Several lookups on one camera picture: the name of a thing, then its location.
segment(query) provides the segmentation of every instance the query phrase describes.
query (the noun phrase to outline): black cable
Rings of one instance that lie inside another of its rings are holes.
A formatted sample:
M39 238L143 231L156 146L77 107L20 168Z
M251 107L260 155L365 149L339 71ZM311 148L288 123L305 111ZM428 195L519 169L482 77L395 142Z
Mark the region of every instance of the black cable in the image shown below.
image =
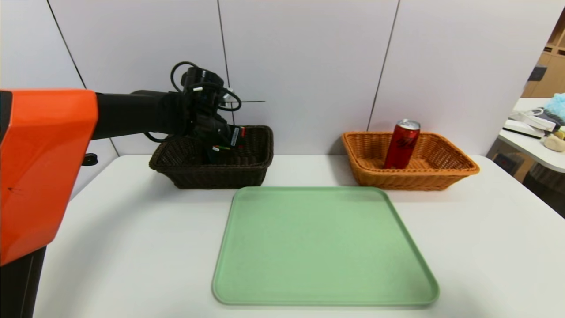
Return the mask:
M175 84L175 72L177 70L177 68L179 68L182 65L191 65L194 66L196 68L199 68L196 64L192 63L192 62L188 62L188 61L183 61L183 62L179 62L177 63L175 66L173 66L173 69L171 70L171 84L173 84L173 87L177 90L177 92L181 93L182 91L180 90L180 88Z
M230 91L227 88L220 86L216 83L196 83L196 84L188 85L188 80L185 80L185 82L183 84L183 90L181 90L175 84L175 72L182 65L191 65L191 66L196 67L196 68L199 68L199 67L192 62L183 61L183 62L179 62L179 63L175 64L175 66L173 66L173 68L171 70L171 84L173 85L175 90L177 90L177 92L180 93L180 96L177 99L177 106L180 107L180 109L182 111L183 127L182 127L180 132L175 132L173 135L170 135L170 136L165 137L163 139L155 138L151 135L151 133L144 132L144 135L147 138L149 138L149 140L151 140L153 142L162 143L162 142L170 141L172 139L183 136L183 134L186 132L187 111L190 110L190 113L189 113L190 115L195 115L196 112L197 112L196 109L189 109L189 108L192 108L192 105L190 103L190 97L195 92L196 88L202 88L202 89L204 87L215 88L217 91L224 92L225 94L232 96L237 101L237 107L235 107L235 108L226 108L226 107L218 106L218 109L221 109L221 110L224 110L224 111L236 111L236 110L241 108L241 103L242 103L241 99L236 94L234 94L232 91ZM195 120L195 118L191 118L190 122L192 124L194 124L194 120Z

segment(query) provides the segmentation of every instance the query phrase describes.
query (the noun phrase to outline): black robot arm segment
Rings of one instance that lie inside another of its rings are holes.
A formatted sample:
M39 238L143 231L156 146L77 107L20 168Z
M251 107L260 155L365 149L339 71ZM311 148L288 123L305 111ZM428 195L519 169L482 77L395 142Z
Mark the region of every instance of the black robot arm segment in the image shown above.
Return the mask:
M141 132L184 134L179 93L135 91L131 94L96 94L98 123L92 140Z

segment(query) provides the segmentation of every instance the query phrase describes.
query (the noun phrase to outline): orange robot arm casing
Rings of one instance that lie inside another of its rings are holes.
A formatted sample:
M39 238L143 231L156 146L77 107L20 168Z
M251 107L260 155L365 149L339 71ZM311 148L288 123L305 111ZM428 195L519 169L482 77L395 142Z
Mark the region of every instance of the orange robot arm casing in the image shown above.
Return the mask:
M11 91L10 104L2 105L11 111L0 145L0 265L55 238L98 119L92 91Z

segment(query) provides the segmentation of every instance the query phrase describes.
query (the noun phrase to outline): black knob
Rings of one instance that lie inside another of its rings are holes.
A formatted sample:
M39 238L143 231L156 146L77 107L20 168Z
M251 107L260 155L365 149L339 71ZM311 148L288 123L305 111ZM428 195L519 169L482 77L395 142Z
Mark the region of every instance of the black knob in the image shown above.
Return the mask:
M82 161L83 166L94 166L98 163L98 156L95 153L87 153L84 155L84 160Z

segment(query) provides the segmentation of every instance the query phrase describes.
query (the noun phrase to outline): can lid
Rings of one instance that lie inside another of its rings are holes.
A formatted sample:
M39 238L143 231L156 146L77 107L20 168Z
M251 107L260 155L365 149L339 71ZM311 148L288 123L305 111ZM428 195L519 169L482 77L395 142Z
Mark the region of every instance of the can lid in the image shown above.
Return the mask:
M417 121L411 121L410 119L403 119L401 121L398 121L396 124L404 129L409 129L409 130L420 129L420 123Z

